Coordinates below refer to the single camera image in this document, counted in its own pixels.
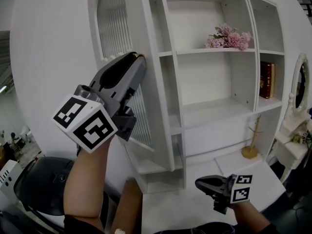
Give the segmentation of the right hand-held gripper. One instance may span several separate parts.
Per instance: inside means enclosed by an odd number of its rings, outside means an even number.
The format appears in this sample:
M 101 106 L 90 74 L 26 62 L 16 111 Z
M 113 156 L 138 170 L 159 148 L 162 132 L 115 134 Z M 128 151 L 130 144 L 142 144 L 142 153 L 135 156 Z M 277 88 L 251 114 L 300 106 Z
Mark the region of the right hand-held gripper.
M 252 188 L 252 175 L 203 176 L 195 181 L 195 186 L 206 195 L 216 195 L 214 210 L 225 214 L 227 208 L 239 202 L 249 201 Z

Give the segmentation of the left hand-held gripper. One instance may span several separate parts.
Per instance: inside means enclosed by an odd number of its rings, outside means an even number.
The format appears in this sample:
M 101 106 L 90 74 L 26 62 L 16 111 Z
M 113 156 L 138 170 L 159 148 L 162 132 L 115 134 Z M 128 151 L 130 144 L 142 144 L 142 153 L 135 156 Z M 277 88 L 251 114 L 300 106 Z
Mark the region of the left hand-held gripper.
M 114 59 L 96 73 L 90 86 L 78 85 L 73 94 L 68 94 L 52 121 L 89 153 L 114 135 L 128 141 L 137 119 L 127 103 L 145 69 L 144 55 L 136 52 Z

